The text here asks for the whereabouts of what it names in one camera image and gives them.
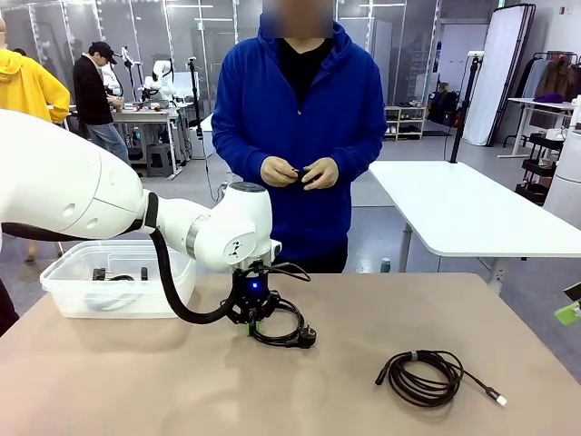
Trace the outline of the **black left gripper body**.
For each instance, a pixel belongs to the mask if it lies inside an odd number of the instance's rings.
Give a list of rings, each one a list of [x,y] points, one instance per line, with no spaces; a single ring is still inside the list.
[[[266,272],[241,269],[235,270],[232,275],[232,289],[235,291],[235,300],[245,296],[253,311],[265,302],[271,292]]]

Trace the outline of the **person's right hand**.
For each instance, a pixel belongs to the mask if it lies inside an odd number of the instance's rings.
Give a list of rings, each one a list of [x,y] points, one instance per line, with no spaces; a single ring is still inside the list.
[[[285,187],[298,180],[297,171],[286,160],[277,156],[268,156],[263,160],[260,175],[272,187]]]

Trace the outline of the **person's left hand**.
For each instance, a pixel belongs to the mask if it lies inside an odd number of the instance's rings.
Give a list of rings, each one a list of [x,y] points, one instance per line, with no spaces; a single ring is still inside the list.
[[[301,179],[305,191],[331,188],[339,179],[339,167],[330,157],[320,158],[303,168]]]

